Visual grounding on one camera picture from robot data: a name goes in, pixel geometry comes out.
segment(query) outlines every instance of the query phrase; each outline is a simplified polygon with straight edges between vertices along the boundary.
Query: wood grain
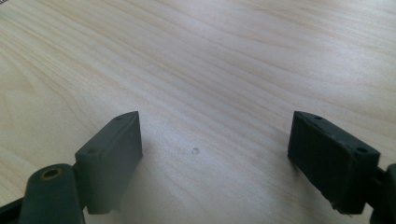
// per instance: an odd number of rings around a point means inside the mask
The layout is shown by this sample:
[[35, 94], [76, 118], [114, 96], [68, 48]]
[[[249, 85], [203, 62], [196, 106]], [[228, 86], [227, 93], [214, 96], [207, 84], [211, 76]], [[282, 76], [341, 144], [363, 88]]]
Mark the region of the wood grain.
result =
[[88, 223], [368, 223], [287, 159], [292, 112], [396, 162], [396, 2], [13, 0], [0, 6], [0, 204], [138, 110], [121, 213]]

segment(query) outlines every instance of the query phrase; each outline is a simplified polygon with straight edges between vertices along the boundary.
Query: screw hole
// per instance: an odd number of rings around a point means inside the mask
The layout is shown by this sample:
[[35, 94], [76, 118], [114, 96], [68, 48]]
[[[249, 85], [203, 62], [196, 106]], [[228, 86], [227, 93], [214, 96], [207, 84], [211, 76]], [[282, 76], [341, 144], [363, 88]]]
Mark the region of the screw hole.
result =
[[90, 148], [90, 149], [88, 149], [88, 153], [89, 153], [89, 154], [94, 154], [94, 153], [96, 153], [96, 152], [98, 152], [98, 149], [96, 149], [96, 148]]
[[46, 170], [45, 172], [41, 173], [40, 177], [43, 180], [50, 180], [55, 177], [58, 177], [61, 174], [62, 174], [61, 168], [52, 168], [52, 169]]
[[362, 153], [368, 152], [366, 148], [358, 147], [358, 151]]

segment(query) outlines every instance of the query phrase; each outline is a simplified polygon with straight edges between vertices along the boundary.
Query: black clamp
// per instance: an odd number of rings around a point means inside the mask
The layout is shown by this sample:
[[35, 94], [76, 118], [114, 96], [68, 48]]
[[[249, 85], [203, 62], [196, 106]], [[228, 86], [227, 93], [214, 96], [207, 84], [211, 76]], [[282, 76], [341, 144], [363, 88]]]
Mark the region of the black clamp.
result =
[[25, 196], [0, 208], [4, 224], [82, 224], [82, 209], [106, 214], [120, 198], [143, 157], [137, 112], [120, 115], [76, 153], [76, 164], [35, 172]]
[[288, 155], [341, 214], [361, 214], [368, 203], [370, 223], [396, 223], [396, 164], [381, 170], [374, 148], [322, 117], [296, 111]]

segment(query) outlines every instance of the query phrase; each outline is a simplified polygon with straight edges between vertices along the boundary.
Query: light wood surface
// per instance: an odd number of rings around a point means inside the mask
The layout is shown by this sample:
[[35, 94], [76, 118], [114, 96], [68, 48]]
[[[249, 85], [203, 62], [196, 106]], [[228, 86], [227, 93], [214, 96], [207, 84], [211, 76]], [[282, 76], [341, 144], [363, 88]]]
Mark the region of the light wood surface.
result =
[[368, 223], [287, 159], [292, 112], [396, 162], [396, 2], [55, 1], [0, 6], [0, 204], [138, 110], [121, 213], [88, 223]]

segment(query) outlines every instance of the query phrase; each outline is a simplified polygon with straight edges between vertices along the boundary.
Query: clamp jaw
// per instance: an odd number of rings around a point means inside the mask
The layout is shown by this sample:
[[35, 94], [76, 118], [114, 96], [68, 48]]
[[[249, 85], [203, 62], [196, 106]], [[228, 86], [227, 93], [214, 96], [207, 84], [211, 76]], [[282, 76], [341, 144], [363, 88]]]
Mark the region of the clamp jaw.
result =
[[5, 224], [83, 224], [82, 209], [106, 214], [120, 198], [143, 157], [138, 112], [120, 115], [76, 153], [76, 163], [35, 172], [23, 199], [0, 208]]
[[341, 214], [374, 208], [370, 223], [396, 223], [396, 164], [385, 172], [380, 153], [326, 119], [294, 112], [288, 156]]

